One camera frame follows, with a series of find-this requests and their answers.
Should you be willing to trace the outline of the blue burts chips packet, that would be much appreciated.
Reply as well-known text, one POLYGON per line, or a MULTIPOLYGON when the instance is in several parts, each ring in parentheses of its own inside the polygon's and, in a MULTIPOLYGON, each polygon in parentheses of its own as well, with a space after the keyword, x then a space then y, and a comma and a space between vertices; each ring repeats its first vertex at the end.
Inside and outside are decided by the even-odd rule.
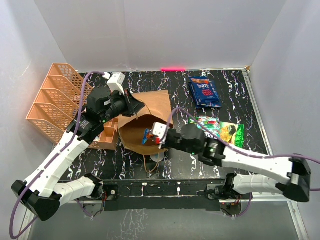
POLYGON ((189 88, 195 101, 195 107, 221 108, 222 103, 213 81, 205 76, 189 76, 189 88))

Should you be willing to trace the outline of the brown paper bag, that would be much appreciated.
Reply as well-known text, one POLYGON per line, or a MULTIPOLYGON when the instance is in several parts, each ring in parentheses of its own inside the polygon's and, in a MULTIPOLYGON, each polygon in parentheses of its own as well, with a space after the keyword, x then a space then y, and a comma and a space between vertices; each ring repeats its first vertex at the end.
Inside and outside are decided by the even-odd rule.
POLYGON ((173 126, 171 100, 167 90, 149 91, 134 93, 133 97, 145 104, 136 115, 131 117, 119 116, 118 133, 125 149, 142 156, 163 154, 164 149, 159 147, 152 140, 143 144, 145 130, 151 130, 153 124, 158 122, 166 124, 170 119, 170 126, 173 126))

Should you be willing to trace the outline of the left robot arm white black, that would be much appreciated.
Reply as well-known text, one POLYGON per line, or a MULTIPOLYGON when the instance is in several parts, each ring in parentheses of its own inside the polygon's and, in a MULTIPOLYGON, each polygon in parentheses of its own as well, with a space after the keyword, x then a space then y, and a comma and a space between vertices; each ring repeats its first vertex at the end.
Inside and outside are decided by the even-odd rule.
POLYGON ((41 221, 50 219, 64 204, 103 195, 103 182, 88 173, 78 180, 60 183, 74 160, 104 131, 105 123, 118 117, 132 117, 145 107, 128 89, 94 88, 81 97, 76 117, 44 162, 24 181, 16 180, 11 189, 27 209, 41 221))

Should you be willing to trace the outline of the blue m&m candy packet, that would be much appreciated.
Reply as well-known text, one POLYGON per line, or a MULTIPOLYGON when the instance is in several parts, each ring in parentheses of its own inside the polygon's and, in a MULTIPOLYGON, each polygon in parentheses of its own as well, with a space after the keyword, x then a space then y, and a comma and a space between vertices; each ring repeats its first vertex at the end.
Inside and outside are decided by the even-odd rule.
POLYGON ((153 137, 152 131, 150 129, 145 129, 144 135, 142 138, 142 145, 145 145, 147 141, 153 137))

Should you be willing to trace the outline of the green snack packet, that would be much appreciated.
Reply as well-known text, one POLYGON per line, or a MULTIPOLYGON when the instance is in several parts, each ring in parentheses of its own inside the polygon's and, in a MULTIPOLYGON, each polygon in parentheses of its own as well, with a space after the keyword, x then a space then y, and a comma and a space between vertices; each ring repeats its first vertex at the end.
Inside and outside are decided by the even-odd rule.
POLYGON ((242 148, 245 138, 244 131, 243 124, 220 121, 220 138, 226 143, 242 148))

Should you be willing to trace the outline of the teal foxs candy bag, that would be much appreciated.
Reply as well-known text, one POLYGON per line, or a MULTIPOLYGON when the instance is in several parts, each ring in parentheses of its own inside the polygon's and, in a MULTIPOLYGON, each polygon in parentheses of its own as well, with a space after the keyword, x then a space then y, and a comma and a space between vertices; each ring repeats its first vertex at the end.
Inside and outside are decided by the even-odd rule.
POLYGON ((214 138, 214 136, 220 137, 220 120, 218 118, 209 117, 209 116, 199 116, 196 118, 200 124, 197 127, 204 131, 205 136, 208 138, 214 138))

